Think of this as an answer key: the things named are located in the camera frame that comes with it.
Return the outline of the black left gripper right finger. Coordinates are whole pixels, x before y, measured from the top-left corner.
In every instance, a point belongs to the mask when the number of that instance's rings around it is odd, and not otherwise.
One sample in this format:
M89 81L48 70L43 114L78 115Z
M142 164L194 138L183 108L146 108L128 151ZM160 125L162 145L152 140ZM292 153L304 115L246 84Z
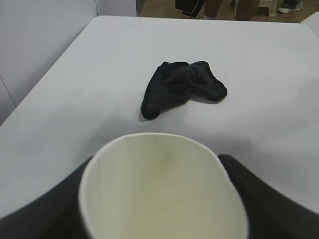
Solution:
M218 156L248 215L250 239L317 239L319 215L279 193L228 154Z

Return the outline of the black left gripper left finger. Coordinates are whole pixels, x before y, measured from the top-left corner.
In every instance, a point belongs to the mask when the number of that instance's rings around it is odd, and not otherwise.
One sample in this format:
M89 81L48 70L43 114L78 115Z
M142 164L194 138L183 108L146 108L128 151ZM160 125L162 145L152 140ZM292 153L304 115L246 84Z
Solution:
M75 171L48 192L26 206L0 218L2 239L37 239L77 197L89 157Z

